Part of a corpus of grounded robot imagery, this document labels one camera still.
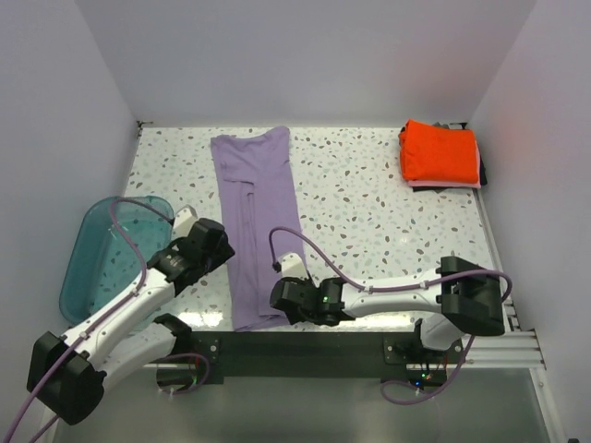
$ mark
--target white backdrop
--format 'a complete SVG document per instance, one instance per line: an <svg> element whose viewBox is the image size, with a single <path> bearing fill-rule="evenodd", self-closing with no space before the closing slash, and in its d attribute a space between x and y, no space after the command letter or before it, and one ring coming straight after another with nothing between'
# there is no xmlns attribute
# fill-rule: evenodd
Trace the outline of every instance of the white backdrop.
<svg viewBox="0 0 591 443"><path fill-rule="evenodd" d="M586 0L538 0L471 124L521 324L536 328L569 437L591 441L591 59Z"/></svg>
<svg viewBox="0 0 591 443"><path fill-rule="evenodd" d="M27 395L32 344L66 326L59 293L82 217L122 190L135 122L71 0L0 2L0 42L4 436ZM13 441L29 441L39 419L32 411Z"/></svg>
<svg viewBox="0 0 591 443"><path fill-rule="evenodd" d="M468 119L535 0L78 0L159 126Z"/></svg>

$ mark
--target teal plastic basin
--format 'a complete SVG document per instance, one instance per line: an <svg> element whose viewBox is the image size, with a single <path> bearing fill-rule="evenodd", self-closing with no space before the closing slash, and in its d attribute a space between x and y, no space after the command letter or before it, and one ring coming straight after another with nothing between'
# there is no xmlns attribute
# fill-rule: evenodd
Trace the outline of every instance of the teal plastic basin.
<svg viewBox="0 0 591 443"><path fill-rule="evenodd" d="M140 271L136 255L109 218L113 199L106 198L92 206L78 232L59 297L60 311L72 324L84 321L113 300ZM169 218L175 214L163 198L134 199ZM115 215L146 261L170 243L173 227L150 210L122 202L116 206Z"/></svg>

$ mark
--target purple cable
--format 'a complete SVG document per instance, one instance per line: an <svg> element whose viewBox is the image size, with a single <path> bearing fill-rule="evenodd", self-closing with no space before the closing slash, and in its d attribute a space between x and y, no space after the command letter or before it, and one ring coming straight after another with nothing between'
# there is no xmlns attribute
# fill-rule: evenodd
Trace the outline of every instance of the purple cable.
<svg viewBox="0 0 591 443"><path fill-rule="evenodd" d="M175 355L168 355L167 357L161 358L158 361L167 362L169 360L176 360L177 358L198 358L205 364L205 374L203 374L203 377L198 383L185 390L168 391L169 393L172 392L173 395L188 394L189 392L193 392L195 389L198 389L200 386L202 386L203 383L205 383L205 380L207 380L207 377L210 376L210 361L200 353L177 353Z"/></svg>
<svg viewBox="0 0 591 443"><path fill-rule="evenodd" d="M509 276L507 274L505 274L504 272L501 272L499 270L493 270L493 269L465 270L464 272L457 272L455 274L448 275L445 277L440 277L438 279L433 279L430 281L422 281L422 282L413 283L413 284L406 284L403 286L391 286L391 287L383 287L383 288L374 288L373 286L364 286L363 284L359 284L356 281L353 281L349 277L347 277L340 269L338 269L336 267L336 265L332 262L332 260L330 260L328 258L328 256L326 254L324 254L324 252L322 252L322 250L312 240L307 238L302 233L299 233L298 231L296 231L292 228L287 228L285 226L277 226L276 228L271 229L271 231L269 232L269 246L271 247L271 257L272 257L273 263L277 263L277 256L275 254L275 247L273 246L273 238L272 237L273 237L273 234L276 233L277 231L286 231L287 233L291 233L291 234L301 238L302 240L304 240L326 262L326 264L329 266L329 268L331 268L339 277L341 277L344 281L346 281L348 284L350 284L354 288L358 289L359 291L364 291L364 292L368 292L368 293L399 293L402 291L412 291L414 289L423 289L423 288L427 289L429 286L431 286L433 284L441 284L441 283L445 283L447 281L456 281L458 279L463 279L466 277L474 277L476 275L492 275L494 277L502 277L503 279L505 279L507 281L507 290L505 291L507 296L509 295L509 293L511 293L511 289L513 288L513 282L511 281L511 278L509 278Z"/></svg>
<svg viewBox="0 0 591 443"><path fill-rule="evenodd" d="M148 276L148 266L146 265L146 260L144 260L144 257L141 256L141 253L139 252L138 247L134 245L133 241L129 238L129 236L126 234L126 232L124 231L124 229L121 227L121 225L117 221L117 218L115 217L115 206L118 203L121 203L121 202L132 203L134 205L141 206L143 208L146 208L148 210L151 210L152 212L156 213L157 215L160 215L165 220L170 221L170 219L168 218L168 216L166 216L166 215L162 214L161 212L159 212L158 210L152 208L150 205L146 205L145 203L138 202L138 201L136 201L136 200L134 200L132 198L115 198L111 202L111 205L109 206L109 217L111 218L111 221L113 222L113 225L114 225L115 229L121 234L121 236L127 242L127 244L129 245L129 247L131 247L131 249L133 249L133 252L136 254L136 256L138 256L139 264L141 265L141 276L139 277L139 282L136 285L136 287L134 288L134 290L131 291L124 298L122 298L117 304L113 305L110 309L108 309L107 311L105 311L104 314L102 314L99 318L97 318L97 320L94 323L92 323L91 325L89 325L86 328L86 330L84 331L85 334L91 334L95 329L97 329L99 326L101 326L101 324L108 317L110 317L121 306L123 306L131 298L133 298L133 296L135 295L135 293L137 291L139 291L139 288L141 288L144 285L144 283L146 282L146 278ZM39 383L37 383L37 385L35 386L35 388L33 389L33 391L29 394L29 397L27 397L27 399L25 400L25 402L22 404L22 406L18 410L17 416L12 421L12 424L10 425L10 427L8 428L8 431L6 432L6 435L5 435L4 439L3 439L3 443L9 443L10 442L10 440L12 439L12 437L15 435L15 432L17 432L17 428L18 428L18 425L20 424L20 421L22 420L22 417L25 416L25 413L29 409L30 405L33 403L33 400L35 400L35 398L37 397L37 394L39 394L39 392L42 389L42 387L45 385L45 383L47 383L47 380L49 380L49 378L54 374L54 372L57 370L57 368L60 367L65 362L65 360L68 358L68 356L71 353L73 353L74 350L78 346L80 346L80 344L83 341L84 341L84 339L82 337L78 337L70 345L70 347L67 348L66 351L64 353L62 353L62 355L60 355L60 357L57 360L55 360L55 363L49 368L49 370L45 373L45 375L41 378L41 380L39 380Z"/></svg>
<svg viewBox="0 0 591 443"><path fill-rule="evenodd" d="M277 231L286 231L287 233L291 233L293 235L296 235L299 238L301 238L302 240L304 240L308 245L310 245L310 247L312 249L314 249L316 251L316 253L326 262L326 264L339 277L341 277L344 281L346 281L348 284L350 284L354 288L357 288L359 291L364 291L364 292L369 292L369 293L398 293L401 291L412 291L414 289L422 289L422 288L426 289L433 284L441 284L441 283L445 283L447 281L457 281L458 279L464 279L466 277L474 277L476 275L491 275L494 277L502 277L504 280L507 281L507 288L505 289L505 292L501 297L501 301L504 302L505 300L507 300L507 297L509 296L509 294L511 293L511 290L513 288L513 281L511 280L511 278L506 273L501 272L499 270L494 270L494 269L466 270L464 272L457 272L455 274L448 275L445 277L440 277L438 279L433 279L430 281L423 281L421 283L406 284L404 286L393 286L393 287L386 287L386 288L374 288L371 286L363 286L362 284L359 284L356 281L351 280L340 269L338 269L336 267L336 265L332 262L332 260L330 260L328 258L328 256L326 254L324 254L324 252L322 252L322 250L313 241L311 241L309 238L307 238L302 233L299 233L298 231L295 231L291 228L287 228L285 226L278 226L276 228L271 229L271 231L269 232L269 246L271 247L271 256L272 256L273 263L277 263L277 256L275 255L275 248L273 246L272 236ZM416 399L416 400L397 400L393 397L390 397L386 393L386 391L385 391L386 387L389 385L401 385L401 384L406 386L406 384L401 381L398 381L398 380L390 380L390 381L386 381L386 382L382 383L380 386L380 391L381 391L382 397L385 400L389 401L390 403L399 404L401 406L411 406L414 404L422 403L423 401L430 400L433 397L435 397L436 395L442 393L448 386L450 386L450 384L455 380L455 378L460 373L460 369L462 368L462 365L465 363L465 357L467 356L468 352L470 351L470 348L472 348L472 343L474 343L474 338L475 338L475 336L471 336L470 339L468 340L468 344L465 346L464 350L462 351L462 353L460 355L459 363L454 368L454 370L452 371L452 373L450 374L448 379L445 381L445 383L443 383L441 386L439 386L433 392L430 392L429 394L425 394L423 397L421 397L420 399Z"/></svg>
<svg viewBox="0 0 591 443"><path fill-rule="evenodd" d="M56 415L54 415L54 417L47 422L38 432L37 434L35 434L30 440L29 443L35 443L39 438L41 438L41 436L43 434L45 434L47 432L47 429L49 429L50 427L52 427L54 425L54 423L57 421L59 417Z"/></svg>

